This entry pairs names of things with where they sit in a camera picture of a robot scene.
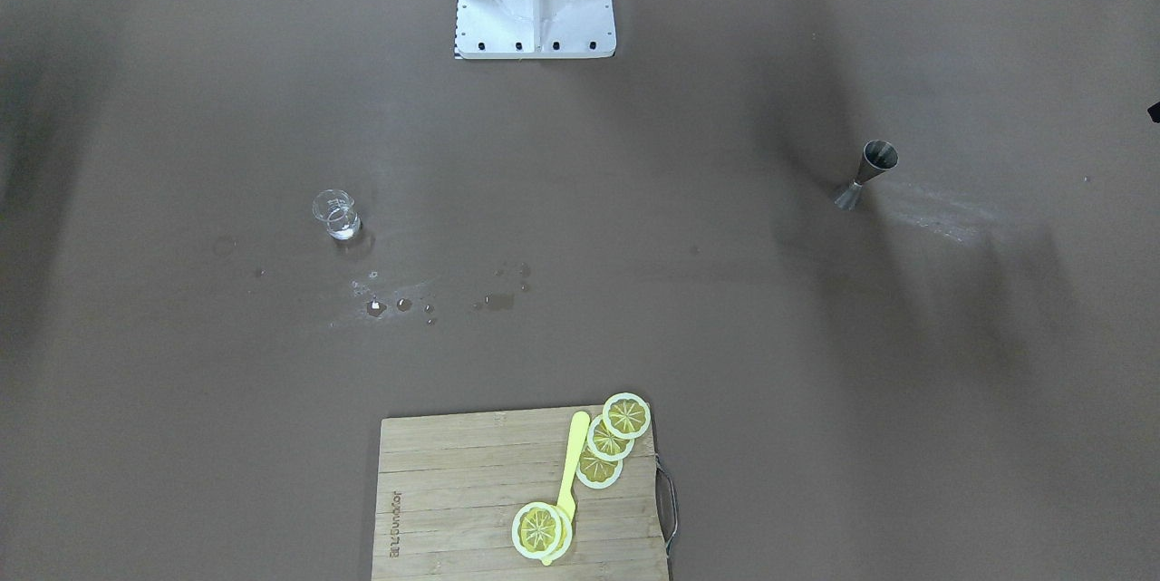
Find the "lemon slice on knife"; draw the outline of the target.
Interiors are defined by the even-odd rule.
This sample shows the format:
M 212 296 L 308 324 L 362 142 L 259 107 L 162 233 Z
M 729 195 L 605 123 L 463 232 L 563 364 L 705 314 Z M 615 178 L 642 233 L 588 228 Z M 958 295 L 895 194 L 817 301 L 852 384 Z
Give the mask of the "lemon slice on knife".
M 551 566 L 566 555 L 575 538 L 572 520 L 556 504 L 534 501 L 512 520 L 510 539 L 519 555 Z

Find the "steel double jigger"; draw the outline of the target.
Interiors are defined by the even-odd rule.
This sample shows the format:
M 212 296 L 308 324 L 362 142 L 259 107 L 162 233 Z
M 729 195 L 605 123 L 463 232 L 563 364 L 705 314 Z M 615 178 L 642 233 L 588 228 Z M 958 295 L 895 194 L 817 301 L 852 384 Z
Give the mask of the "steel double jigger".
M 873 177 L 893 169 L 898 164 L 896 145 L 889 140 L 870 140 L 861 150 L 858 168 L 854 177 L 843 188 L 838 189 L 833 204 L 838 208 L 853 210 L 857 206 L 865 186 Z

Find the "small clear glass cup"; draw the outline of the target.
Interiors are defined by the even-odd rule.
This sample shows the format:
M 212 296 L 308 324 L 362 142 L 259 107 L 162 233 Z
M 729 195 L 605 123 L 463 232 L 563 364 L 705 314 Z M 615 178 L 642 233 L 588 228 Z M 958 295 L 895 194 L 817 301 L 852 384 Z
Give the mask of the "small clear glass cup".
M 351 241 L 362 228 L 351 194 L 343 189 L 325 189 L 312 201 L 312 215 L 336 241 Z

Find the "yellow plastic knife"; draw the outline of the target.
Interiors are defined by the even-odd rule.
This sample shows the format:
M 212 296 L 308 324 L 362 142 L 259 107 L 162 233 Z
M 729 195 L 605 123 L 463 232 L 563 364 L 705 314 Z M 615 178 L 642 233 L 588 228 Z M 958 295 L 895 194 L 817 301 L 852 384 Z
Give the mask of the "yellow plastic knife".
M 583 453 L 585 436 L 587 436 L 589 424 L 590 416 L 585 411 L 573 414 L 570 421 L 560 491 L 556 495 L 554 503 L 556 514 L 561 518 L 561 543 L 542 560 L 542 564 L 546 567 L 553 565 L 560 557 L 566 555 L 573 544 L 573 539 L 575 539 L 577 502 L 575 494 L 573 494 L 573 486 L 575 485 L 577 465 L 579 465 L 580 456 Z

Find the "wooden cutting board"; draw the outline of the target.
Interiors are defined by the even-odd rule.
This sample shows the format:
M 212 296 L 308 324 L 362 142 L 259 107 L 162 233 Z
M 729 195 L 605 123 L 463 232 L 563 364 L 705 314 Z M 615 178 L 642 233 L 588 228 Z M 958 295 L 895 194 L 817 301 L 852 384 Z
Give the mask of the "wooden cutting board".
M 667 580 L 654 440 L 608 489 L 575 484 L 575 540 L 557 561 L 519 555 L 512 522 L 554 502 L 571 407 L 389 417 L 380 424 L 374 580 Z

